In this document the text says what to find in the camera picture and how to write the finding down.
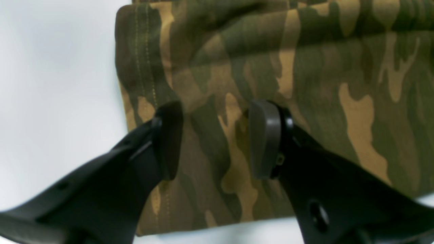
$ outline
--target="clip jaw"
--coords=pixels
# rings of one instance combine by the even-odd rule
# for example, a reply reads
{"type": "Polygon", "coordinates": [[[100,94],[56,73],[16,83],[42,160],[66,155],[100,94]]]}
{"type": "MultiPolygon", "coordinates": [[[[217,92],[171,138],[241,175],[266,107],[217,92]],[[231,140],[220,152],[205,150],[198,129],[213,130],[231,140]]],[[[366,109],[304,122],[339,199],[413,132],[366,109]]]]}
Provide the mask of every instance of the clip jaw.
{"type": "Polygon", "coordinates": [[[293,123],[288,109],[256,100],[249,121],[254,175],[280,181],[306,244],[434,241],[433,209],[325,150],[293,123]]]}
{"type": "Polygon", "coordinates": [[[23,244],[130,244],[143,206],[178,169],[182,107],[160,107],[111,151],[27,203],[0,213],[0,235],[23,244]]]}

